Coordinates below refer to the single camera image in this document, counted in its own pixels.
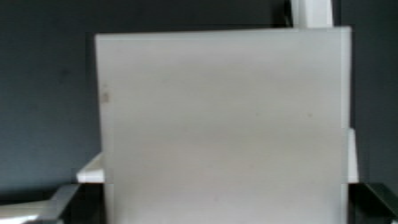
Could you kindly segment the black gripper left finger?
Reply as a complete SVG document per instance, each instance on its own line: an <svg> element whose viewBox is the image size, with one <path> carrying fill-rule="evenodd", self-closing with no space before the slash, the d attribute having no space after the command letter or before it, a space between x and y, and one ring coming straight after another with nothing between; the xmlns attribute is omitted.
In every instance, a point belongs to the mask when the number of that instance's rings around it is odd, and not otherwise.
<svg viewBox="0 0 398 224"><path fill-rule="evenodd" d="M103 185L64 185L48 200L2 205L0 224L107 224Z"/></svg>

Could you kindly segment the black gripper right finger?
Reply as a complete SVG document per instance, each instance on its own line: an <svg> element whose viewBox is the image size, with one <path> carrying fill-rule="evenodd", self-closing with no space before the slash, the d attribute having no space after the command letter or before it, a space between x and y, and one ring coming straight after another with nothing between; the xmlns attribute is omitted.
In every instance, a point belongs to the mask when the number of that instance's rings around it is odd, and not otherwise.
<svg viewBox="0 0 398 224"><path fill-rule="evenodd" d="M398 224L398 195L382 183L349 185L349 224Z"/></svg>

